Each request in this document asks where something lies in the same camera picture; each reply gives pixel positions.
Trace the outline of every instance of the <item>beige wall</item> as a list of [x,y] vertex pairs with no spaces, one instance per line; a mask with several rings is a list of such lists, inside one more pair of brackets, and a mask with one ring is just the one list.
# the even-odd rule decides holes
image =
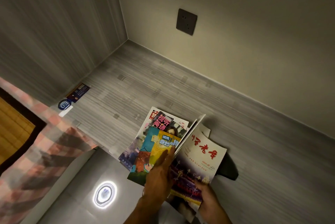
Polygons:
[[[335,137],[335,0],[120,0],[130,40]],[[198,15],[193,36],[178,9]]]

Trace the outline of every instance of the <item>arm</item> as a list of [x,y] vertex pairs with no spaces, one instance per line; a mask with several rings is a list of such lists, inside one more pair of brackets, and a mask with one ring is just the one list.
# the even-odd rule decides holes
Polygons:
[[197,180],[194,180],[194,183],[201,190],[203,202],[200,205],[199,213],[204,221],[208,224],[232,224],[213,189]]
[[175,147],[168,154],[165,150],[154,167],[146,177],[143,196],[137,202],[133,212],[124,224],[144,224],[160,209],[165,199],[170,194],[172,180],[170,178],[170,165],[174,159]]

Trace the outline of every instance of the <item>colorful cartoon magazine cover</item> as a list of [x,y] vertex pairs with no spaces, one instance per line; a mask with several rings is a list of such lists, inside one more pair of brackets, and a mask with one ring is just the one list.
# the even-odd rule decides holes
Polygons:
[[135,159],[142,147],[144,139],[150,127],[158,127],[170,134],[182,137],[186,133],[188,121],[182,120],[171,114],[162,112],[160,109],[152,107],[147,115],[140,131],[129,147],[119,156],[120,162],[130,171]]
[[128,179],[144,186],[146,175],[153,168],[157,159],[165,150],[170,152],[171,147],[177,146],[179,141],[179,137],[159,130],[156,127],[151,127],[128,175]]
[[197,127],[187,137],[171,165],[173,186],[171,194],[189,202],[194,209],[199,208],[201,191],[195,187],[194,180],[210,183],[227,149],[209,140]]

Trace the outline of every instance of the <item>blue sticker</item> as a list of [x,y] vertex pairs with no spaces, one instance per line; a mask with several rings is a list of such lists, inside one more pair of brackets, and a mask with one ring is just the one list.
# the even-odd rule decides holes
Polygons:
[[58,108],[60,110],[65,110],[67,109],[69,106],[71,106],[71,101],[70,100],[62,100],[59,104],[58,104]]

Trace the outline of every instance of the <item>gray wall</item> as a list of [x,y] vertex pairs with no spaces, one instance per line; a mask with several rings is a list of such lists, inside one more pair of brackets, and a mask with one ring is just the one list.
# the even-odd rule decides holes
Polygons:
[[0,77],[47,105],[127,40],[119,0],[0,4]]
[[[335,137],[334,0],[120,0],[130,40]],[[178,9],[198,15],[193,36]]]

